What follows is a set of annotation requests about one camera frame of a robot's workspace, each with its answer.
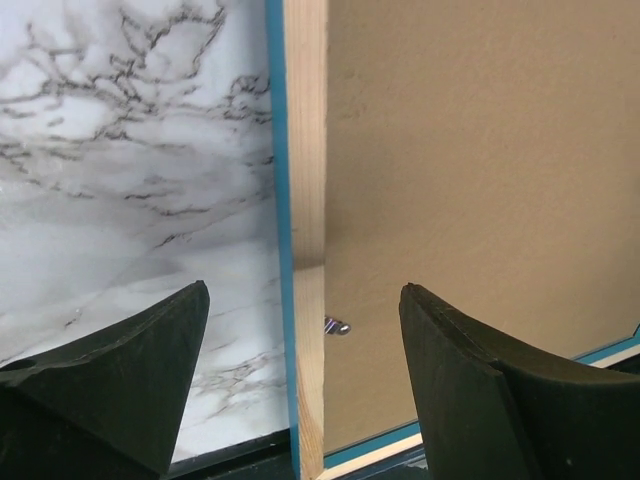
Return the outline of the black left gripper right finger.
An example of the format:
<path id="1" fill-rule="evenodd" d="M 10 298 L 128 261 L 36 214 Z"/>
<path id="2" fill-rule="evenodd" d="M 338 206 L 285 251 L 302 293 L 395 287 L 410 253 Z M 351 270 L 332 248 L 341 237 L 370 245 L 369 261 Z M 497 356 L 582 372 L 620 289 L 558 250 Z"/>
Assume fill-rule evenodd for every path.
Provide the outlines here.
<path id="1" fill-rule="evenodd" d="M 635 479 L 639 377 L 569 360 L 401 291 L 413 398 L 435 479 Z"/>

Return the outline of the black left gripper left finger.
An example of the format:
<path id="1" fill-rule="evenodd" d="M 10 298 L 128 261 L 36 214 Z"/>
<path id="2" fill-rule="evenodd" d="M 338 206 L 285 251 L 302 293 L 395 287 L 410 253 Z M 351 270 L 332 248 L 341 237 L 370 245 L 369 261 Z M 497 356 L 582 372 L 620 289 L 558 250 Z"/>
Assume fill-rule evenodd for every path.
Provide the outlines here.
<path id="1" fill-rule="evenodd" d="M 4 479 L 161 479 L 210 306 L 196 281 L 148 309 L 1 369 Z"/>

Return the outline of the brown backing board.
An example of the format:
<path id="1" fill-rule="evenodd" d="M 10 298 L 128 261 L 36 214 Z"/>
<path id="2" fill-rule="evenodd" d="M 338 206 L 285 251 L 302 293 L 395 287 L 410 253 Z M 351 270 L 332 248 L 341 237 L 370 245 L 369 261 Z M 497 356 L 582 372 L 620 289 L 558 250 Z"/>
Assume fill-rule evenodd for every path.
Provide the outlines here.
<path id="1" fill-rule="evenodd" d="M 325 440 L 414 421 L 401 288 L 577 357 L 639 322 L 639 5 L 334 1 Z"/>

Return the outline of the blue wooden picture frame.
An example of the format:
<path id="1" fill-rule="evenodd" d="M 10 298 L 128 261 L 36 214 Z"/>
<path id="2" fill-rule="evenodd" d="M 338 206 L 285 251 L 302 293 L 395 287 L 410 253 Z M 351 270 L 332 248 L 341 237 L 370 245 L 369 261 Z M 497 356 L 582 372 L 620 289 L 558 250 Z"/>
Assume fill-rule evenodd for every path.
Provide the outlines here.
<path id="1" fill-rule="evenodd" d="M 325 342 L 329 338 L 344 337 L 351 330 L 348 323 L 330 316 L 325 309 L 332 2 L 270 1 L 266 5 L 294 470 L 301 479 L 360 479 L 393 466 L 397 460 L 409 459 L 424 461 L 427 477 L 435 479 L 426 462 L 401 323 L 404 359 L 416 413 L 414 421 L 333 452 L 324 448 Z M 639 322 L 629 337 L 577 357 L 546 352 L 598 368 L 628 371 L 639 377 Z"/>

